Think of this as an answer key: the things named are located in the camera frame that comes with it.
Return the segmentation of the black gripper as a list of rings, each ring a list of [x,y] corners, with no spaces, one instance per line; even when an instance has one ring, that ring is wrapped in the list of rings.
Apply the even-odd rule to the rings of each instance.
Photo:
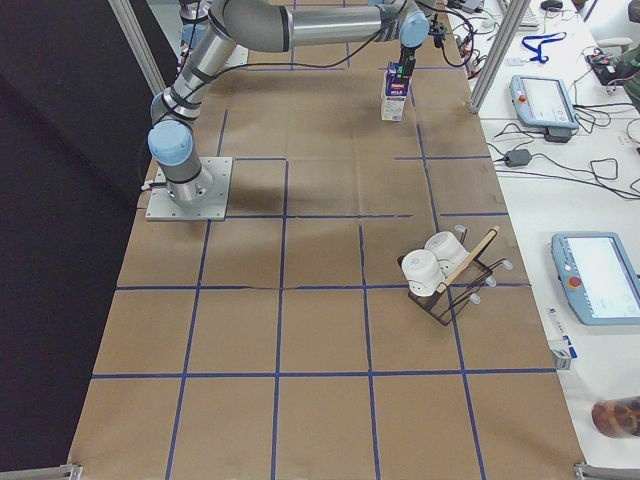
[[[398,75],[402,76],[403,78],[410,78],[412,76],[416,50],[417,47],[407,47],[404,45],[401,46]]]

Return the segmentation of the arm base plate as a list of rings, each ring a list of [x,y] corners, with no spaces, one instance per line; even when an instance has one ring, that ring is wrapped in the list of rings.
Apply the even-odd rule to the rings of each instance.
[[[149,221],[224,221],[232,178],[232,157],[200,157],[201,172],[194,180],[178,184],[157,168],[146,208]]]

